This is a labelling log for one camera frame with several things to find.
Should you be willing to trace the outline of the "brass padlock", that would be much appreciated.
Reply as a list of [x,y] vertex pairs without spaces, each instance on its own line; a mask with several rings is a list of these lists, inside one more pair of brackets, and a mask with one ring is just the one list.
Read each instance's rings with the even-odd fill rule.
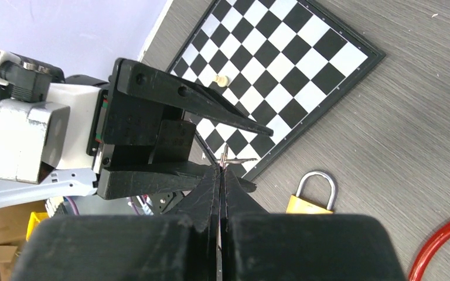
[[334,178],[327,172],[313,170],[303,175],[289,198],[287,214],[333,214],[338,195]]

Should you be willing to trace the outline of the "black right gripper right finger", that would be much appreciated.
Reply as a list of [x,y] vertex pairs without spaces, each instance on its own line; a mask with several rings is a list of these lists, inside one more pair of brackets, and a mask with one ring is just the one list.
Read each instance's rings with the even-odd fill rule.
[[272,214],[221,174],[224,280],[404,280],[390,236],[362,214]]

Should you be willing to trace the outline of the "small silver key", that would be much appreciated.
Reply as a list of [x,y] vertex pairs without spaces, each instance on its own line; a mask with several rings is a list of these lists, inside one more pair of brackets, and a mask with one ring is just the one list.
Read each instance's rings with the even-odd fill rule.
[[215,160],[216,163],[219,164],[221,168],[226,168],[228,165],[239,165],[247,162],[257,161],[257,158],[229,158],[229,146],[225,144],[223,151],[220,154],[220,157]]

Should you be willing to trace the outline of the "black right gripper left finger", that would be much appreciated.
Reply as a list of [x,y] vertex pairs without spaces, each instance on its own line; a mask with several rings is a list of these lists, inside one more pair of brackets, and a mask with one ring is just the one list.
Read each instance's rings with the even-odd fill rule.
[[221,168],[164,215],[59,215],[33,232],[12,280],[216,280]]

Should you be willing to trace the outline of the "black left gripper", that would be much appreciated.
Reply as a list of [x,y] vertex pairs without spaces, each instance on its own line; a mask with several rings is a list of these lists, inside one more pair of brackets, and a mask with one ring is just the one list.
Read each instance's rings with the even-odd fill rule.
[[97,195],[105,200],[191,191],[215,165],[186,161],[195,125],[184,111],[238,129],[273,136],[216,90],[144,63],[116,59],[100,84],[88,149],[100,173]]

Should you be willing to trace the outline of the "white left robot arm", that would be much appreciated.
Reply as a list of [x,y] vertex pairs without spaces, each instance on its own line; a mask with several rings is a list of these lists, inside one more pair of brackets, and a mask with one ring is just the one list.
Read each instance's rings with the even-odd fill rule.
[[119,58],[107,81],[0,49],[0,208],[52,197],[105,200],[187,191],[191,113],[260,135],[217,91]]

